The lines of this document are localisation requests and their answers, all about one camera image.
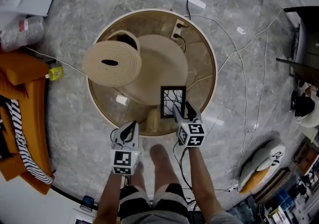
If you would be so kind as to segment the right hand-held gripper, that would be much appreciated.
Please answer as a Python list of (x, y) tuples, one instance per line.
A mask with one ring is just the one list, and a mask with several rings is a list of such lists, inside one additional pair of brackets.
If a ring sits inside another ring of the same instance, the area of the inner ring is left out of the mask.
[(187, 118), (192, 123), (184, 123), (184, 118), (180, 110), (174, 104), (172, 113), (178, 126), (177, 138), (179, 145), (183, 146), (201, 146), (205, 140), (205, 129), (201, 122), (201, 112), (194, 108), (189, 101), (185, 102), (187, 108)]

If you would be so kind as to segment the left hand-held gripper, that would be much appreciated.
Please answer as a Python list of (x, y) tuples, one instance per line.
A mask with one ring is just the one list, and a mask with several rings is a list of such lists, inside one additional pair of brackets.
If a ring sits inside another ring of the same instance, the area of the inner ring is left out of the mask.
[(128, 122), (116, 129), (110, 151), (112, 171), (118, 175), (133, 175), (140, 161), (139, 124)]

